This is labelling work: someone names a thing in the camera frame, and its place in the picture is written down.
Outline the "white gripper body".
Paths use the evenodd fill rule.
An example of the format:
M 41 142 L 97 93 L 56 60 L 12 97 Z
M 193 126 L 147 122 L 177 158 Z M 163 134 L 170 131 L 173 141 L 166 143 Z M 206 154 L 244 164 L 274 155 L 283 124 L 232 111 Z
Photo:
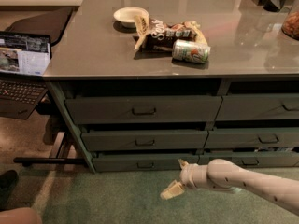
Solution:
M 187 164 L 180 172 L 180 181 L 188 189 L 207 189 L 207 166 Z

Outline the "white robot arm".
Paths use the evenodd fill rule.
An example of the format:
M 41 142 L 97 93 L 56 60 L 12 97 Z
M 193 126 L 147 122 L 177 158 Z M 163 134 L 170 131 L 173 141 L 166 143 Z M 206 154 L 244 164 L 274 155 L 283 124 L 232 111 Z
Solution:
M 299 215 L 299 181 L 243 169 L 230 161 L 215 159 L 208 165 L 178 160 L 181 172 L 160 197 L 169 200 L 185 189 L 209 189 L 225 193 L 249 191 L 270 203 Z

